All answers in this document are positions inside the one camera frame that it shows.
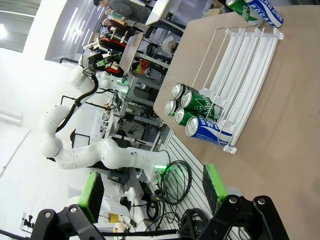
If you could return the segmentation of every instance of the wooden table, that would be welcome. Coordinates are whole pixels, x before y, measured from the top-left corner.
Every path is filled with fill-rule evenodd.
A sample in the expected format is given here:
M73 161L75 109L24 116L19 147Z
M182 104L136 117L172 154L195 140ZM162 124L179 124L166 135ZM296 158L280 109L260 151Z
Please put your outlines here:
M226 186L240 188L249 200L270 196L291 240L316 240L320 235L320 6L276 9L284 19L279 29L284 39L278 42L235 155L187 137L185 128L165 115L164 108L175 83L192 85L216 29L248 26L236 13L188 24L154 110L202 163L216 165ZM203 86L219 47L210 48L196 88Z

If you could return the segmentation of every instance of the wire rack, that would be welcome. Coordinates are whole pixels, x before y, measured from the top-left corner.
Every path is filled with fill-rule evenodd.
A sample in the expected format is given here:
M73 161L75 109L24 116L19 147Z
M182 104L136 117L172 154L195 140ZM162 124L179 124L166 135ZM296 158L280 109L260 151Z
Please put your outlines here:
M235 144L257 100L278 40L282 40L284 35L277 28L271 27L262 31L254 27L217 29L192 87L202 70L211 45L219 36L222 43L200 94L210 98L211 108L214 105L223 108L221 117L217 121L218 145L222 146L224 151L235 154L237 151ZM222 132L232 136L227 141L222 141Z

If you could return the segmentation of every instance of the robotic arm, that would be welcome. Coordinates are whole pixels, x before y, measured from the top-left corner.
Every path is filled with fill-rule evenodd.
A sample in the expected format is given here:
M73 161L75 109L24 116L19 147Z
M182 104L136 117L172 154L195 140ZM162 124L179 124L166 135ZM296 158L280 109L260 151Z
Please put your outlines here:
M117 85L118 78L107 76L104 73L93 74L90 77L84 74L81 66L77 66L71 73L72 84L83 95L76 99L72 106L55 105L50 107L40 121L42 132L42 154L55 161L62 169L77 169L93 166L96 162L102 163L109 169L133 167L143 169L149 180L154 175L155 165L166 166L169 156L166 152L152 152L134 147L120 148L117 143L108 138L88 146L66 149L62 141L56 137L81 106L91 98L98 87L113 88L117 91L128 91L127 86Z

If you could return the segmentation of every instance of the soda can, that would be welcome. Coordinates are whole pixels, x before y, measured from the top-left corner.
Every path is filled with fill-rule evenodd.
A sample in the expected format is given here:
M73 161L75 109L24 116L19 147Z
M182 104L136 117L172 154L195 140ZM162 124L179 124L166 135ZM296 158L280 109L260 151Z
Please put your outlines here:
M244 0L255 10L270 26L279 28L284 20L282 16L267 0Z
M193 137L195 139L202 139L216 145L226 146L232 134L221 131L219 135L220 129L215 122L206 121L199 117L191 117L185 126L185 133L189 137Z
M176 110L180 107L180 103L179 101L175 100L175 99L170 99L164 107L164 112L165 114L169 115L169 116L174 116Z
M198 113L203 116L206 116L209 112L211 105L212 102L208 97L202 96L190 90L186 91L185 94L183 94L181 97L181 106L191 113ZM223 108L217 105L213 105L208 117L217 120L221 117L222 111Z
M171 90L172 98L180 101L181 96L185 94L188 90L197 94L199 93L197 89L178 82L176 85L174 85L174 87Z
M239 14L246 20L249 24L256 28L260 28L264 24L262 17L244 0L226 0L225 4L229 6L234 12Z
M201 119L205 119L204 116L196 113L196 112L188 112L187 110L185 110L183 107L179 107L174 114L174 122L176 124L179 124L181 126L186 126L188 120L191 117L198 117ZM212 122L213 120L211 118L207 118L208 121Z

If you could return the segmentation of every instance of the cardboard box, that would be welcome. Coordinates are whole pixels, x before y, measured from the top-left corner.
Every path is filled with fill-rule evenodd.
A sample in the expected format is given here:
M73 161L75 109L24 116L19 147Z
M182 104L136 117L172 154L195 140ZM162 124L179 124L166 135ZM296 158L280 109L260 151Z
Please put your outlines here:
M212 9L209 9L208 12L206 13L206 17L211 17L211 16L215 16L215 15L218 15L218 14L223 14L224 11L220 8L212 8Z
M214 6L214 9L221 9L223 7L222 3L218 0L212 0L212 4Z
M99 32L96 32L96 33L93 35L93 42L95 42L99 36L100 36L100 33L99 33Z

